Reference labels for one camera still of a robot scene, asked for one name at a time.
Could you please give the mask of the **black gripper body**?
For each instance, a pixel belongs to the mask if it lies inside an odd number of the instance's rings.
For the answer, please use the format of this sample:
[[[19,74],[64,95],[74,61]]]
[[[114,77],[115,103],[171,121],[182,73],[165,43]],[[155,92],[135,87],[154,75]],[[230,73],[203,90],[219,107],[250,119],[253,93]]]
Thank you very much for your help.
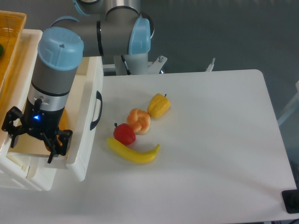
[[[25,110],[22,112],[13,106],[5,115],[1,129],[11,135],[28,134],[31,137],[42,140],[42,133],[48,138],[58,135],[62,146],[57,143],[57,155],[65,156],[70,148],[72,130],[60,130],[59,123],[64,109],[58,111],[46,111],[42,109],[42,100],[37,99],[32,104],[26,101]]]

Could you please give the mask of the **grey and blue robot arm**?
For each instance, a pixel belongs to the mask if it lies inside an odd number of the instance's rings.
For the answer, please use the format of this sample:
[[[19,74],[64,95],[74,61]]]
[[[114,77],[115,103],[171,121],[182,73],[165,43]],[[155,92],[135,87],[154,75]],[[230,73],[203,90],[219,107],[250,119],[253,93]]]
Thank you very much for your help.
[[[61,120],[78,66],[84,57],[148,53],[150,22],[141,14],[138,0],[75,0],[82,14],[106,12],[104,21],[79,22],[61,18],[43,32],[24,111],[7,111],[2,130],[16,139],[28,134],[49,149],[48,162],[66,155],[72,131],[60,130]]]

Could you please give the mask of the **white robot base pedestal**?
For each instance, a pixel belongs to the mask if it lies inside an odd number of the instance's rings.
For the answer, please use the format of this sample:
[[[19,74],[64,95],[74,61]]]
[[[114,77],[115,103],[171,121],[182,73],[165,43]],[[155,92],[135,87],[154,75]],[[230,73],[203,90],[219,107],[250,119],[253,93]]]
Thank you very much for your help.
[[[166,56],[160,55],[155,61],[148,61],[148,53],[113,58],[114,64],[103,65],[103,71],[117,76],[163,74],[163,66],[168,60]]]

